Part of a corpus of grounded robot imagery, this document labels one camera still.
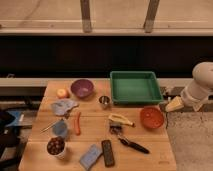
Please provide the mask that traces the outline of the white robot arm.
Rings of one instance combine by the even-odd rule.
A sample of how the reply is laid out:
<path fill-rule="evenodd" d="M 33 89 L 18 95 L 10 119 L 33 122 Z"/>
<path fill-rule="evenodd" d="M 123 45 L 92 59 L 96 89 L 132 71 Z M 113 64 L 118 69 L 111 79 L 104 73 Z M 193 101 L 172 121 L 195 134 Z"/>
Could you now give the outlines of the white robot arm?
<path fill-rule="evenodd" d="M 213 62 L 201 62 L 192 71 L 193 80 L 165 107 L 167 112 L 192 107 L 197 112 L 213 95 Z"/>

